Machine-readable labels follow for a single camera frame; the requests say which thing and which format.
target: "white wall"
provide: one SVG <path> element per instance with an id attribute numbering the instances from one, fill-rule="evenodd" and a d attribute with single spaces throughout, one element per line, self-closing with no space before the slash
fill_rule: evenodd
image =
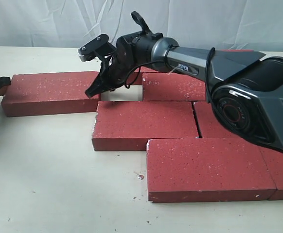
<path id="1" fill-rule="evenodd" d="M 134 10 L 182 46 L 283 51 L 283 0 L 0 0 L 0 46 L 114 44 L 139 31 Z"/>

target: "white table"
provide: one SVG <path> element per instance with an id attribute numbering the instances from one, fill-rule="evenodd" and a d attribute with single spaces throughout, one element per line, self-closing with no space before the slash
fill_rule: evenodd
<path id="1" fill-rule="evenodd" d="M 76 51 L 0 47 L 0 76 L 99 69 Z M 102 98 L 141 93 L 133 86 Z M 0 233 L 283 233 L 283 201 L 148 202 L 146 176 L 137 175 L 146 175 L 146 153 L 94 152 L 95 115 L 6 118 L 0 106 Z"/>

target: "black cable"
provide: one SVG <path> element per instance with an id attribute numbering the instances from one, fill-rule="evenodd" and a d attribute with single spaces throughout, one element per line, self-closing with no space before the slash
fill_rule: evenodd
<path id="1" fill-rule="evenodd" d="M 229 123 L 228 121 L 223 117 L 223 115 L 221 115 L 221 113 L 218 111 L 217 107 L 215 106 L 213 100 L 212 100 L 212 97 L 211 97 L 211 92 L 210 92 L 210 87 L 209 87 L 209 66 L 210 66 L 210 63 L 211 63 L 211 60 L 213 58 L 215 54 L 215 48 L 211 48 L 210 51 L 209 51 L 209 54 L 207 56 L 207 59 L 206 59 L 206 66 L 205 66 L 205 88 L 206 88 L 206 95 L 208 97 L 208 100 L 209 102 L 211 103 L 211 106 L 212 106 L 212 109 L 213 111 L 216 113 L 217 115 L 217 120 L 219 121 L 222 121 L 221 123 L 223 125 L 226 126 L 226 128 L 228 128 L 228 130 L 230 130 L 232 133 L 238 135 L 239 137 L 243 138 L 244 140 L 256 145 L 256 146 L 260 146 L 260 147 L 264 147 L 264 148 L 268 148 L 268 149 L 271 149 L 271 150 L 275 150 L 277 152 L 280 152 L 280 153 L 283 153 L 283 149 L 280 149 L 280 148 L 277 148 L 277 147 L 273 147 L 273 146 L 269 146 L 269 145 L 266 145 L 266 144 L 263 144 L 263 143 L 260 143 L 260 142 L 257 142 L 256 140 L 253 140 L 249 137 L 247 137 L 246 135 L 243 135 L 242 133 L 236 131 Z"/>
<path id="2" fill-rule="evenodd" d="M 129 89 L 129 88 L 131 87 L 131 85 L 132 85 L 134 82 L 136 82 L 136 80 L 137 80 L 139 74 L 141 73 L 141 67 L 146 66 L 146 65 L 151 65 L 151 64 L 153 64 L 153 63 L 164 63 L 164 61 L 146 62 L 146 63 L 140 64 L 140 65 L 135 66 L 134 68 L 132 68 L 132 69 L 128 72 L 128 74 L 126 75 L 126 78 L 125 78 L 124 86 L 126 87 L 126 89 Z M 139 68 L 139 70 L 138 70 L 138 73 L 137 73 L 135 79 L 134 79 L 132 82 L 130 82 L 129 84 L 127 84 L 127 80 L 128 80 L 128 78 L 129 78 L 129 76 L 130 76 L 136 69 L 138 69 L 138 68 Z"/>

